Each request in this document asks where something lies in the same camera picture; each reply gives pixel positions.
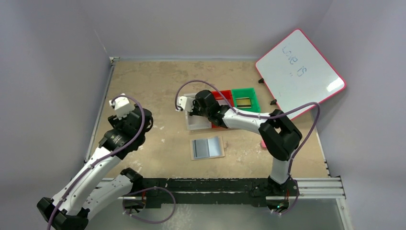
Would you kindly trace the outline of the green plastic bin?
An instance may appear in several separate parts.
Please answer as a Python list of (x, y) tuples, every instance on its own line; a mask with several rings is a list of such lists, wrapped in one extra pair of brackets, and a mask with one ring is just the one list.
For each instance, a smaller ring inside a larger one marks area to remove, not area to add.
[(235, 108), (255, 113), (261, 111), (254, 88), (232, 89), (231, 93)]

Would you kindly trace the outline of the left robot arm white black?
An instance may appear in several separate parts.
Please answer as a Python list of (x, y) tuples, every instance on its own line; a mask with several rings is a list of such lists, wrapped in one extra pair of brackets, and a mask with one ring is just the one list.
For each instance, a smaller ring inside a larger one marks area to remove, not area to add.
[(101, 209), (130, 193), (137, 181), (138, 174), (125, 169), (111, 184), (97, 188), (111, 169), (144, 144), (145, 134), (153, 125), (152, 113), (131, 104), (125, 114), (112, 115), (108, 122), (112, 128), (104, 133), (83, 168), (60, 192), (37, 203), (47, 229), (85, 229)]

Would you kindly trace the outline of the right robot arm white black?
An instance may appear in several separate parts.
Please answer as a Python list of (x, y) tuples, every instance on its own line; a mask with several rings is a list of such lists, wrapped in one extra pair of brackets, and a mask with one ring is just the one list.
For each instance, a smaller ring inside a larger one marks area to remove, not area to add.
[(283, 111), (275, 109), (268, 114), (254, 113), (229, 104), (220, 105), (209, 90), (200, 91), (194, 97), (181, 96), (177, 99), (177, 106), (190, 116), (207, 118), (217, 127), (259, 134), (273, 157), (269, 180), (279, 185), (288, 181), (291, 158), (303, 135)]

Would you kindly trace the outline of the beige card holder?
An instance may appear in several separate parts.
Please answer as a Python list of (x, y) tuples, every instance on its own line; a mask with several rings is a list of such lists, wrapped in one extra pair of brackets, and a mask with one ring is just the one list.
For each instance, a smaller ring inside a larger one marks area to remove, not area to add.
[(191, 160), (206, 160), (225, 156), (225, 145), (221, 136), (198, 138), (190, 141)]

